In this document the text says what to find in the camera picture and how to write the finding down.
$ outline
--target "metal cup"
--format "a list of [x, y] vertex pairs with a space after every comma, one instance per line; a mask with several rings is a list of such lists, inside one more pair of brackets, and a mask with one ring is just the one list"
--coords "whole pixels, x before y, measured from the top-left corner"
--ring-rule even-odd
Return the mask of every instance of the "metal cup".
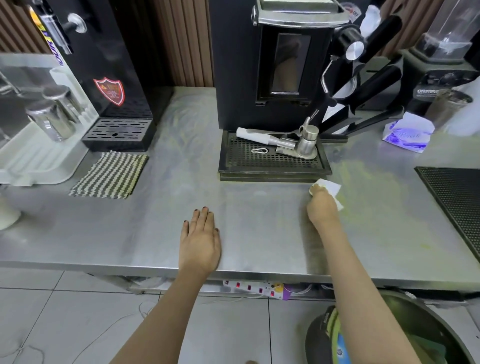
[[54, 142], [61, 142], [75, 134], [75, 126], [52, 100], [33, 102], [25, 108], [25, 112]]
[[73, 95], [72, 91], [64, 85], [48, 86], [43, 89], [43, 98], [57, 102], [73, 122], [80, 122], [83, 107]]

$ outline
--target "tiled floor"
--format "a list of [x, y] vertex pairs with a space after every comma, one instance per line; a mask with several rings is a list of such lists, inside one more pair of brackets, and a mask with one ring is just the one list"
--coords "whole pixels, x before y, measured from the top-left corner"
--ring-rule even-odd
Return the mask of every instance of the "tiled floor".
[[[0, 268], [0, 364], [107, 364], [159, 295], [134, 295], [77, 272]], [[181, 364], [306, 364], [308, 326], [330, 303], [200, 296]], [[480, 331], [469, 308], [435, 309], [480, 363]], [[84, 350], [111, 325], [104, 335]]]

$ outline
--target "hand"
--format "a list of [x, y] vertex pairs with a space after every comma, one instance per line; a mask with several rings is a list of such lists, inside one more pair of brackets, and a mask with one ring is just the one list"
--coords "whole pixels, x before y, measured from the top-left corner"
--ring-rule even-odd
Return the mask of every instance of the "hand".
[[190, 223], [185, 220], [181, 229], [179, 271], [193, 270], [206, 279], [218, 266], [221, 251], [213, 212], [207, 207], [195, 210]]
[[325, 187], [314, 184], [310, 187], [310, 192], [313, 197], [307, 205], [307, 213], [315, 226], [324, 222], [340, 221], [335, 200]]

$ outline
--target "striped cloth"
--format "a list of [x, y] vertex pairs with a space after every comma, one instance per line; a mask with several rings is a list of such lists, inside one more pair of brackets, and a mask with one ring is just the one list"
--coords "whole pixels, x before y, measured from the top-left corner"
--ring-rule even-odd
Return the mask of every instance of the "striped cloth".
[[70, 196], [127, 198], [147, 162], [145, 154], [103, 152], [102, 157], [70, 190]]

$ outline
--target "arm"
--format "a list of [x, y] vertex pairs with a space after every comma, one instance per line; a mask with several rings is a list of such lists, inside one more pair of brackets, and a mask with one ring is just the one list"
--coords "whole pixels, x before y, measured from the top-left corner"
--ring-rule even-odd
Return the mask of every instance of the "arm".
[[190, 313], [203, 283], [220, 260], [213, 212], [195, 210], [183, 223], [179, 272], [167, 293], [115, 355], [110, 364], [176, 364]]
[[333, 197], [314, 186], [308, 216], [324, 244], [342, 333], [353, 363], [418, 363], [409, 340], [343, 232]]

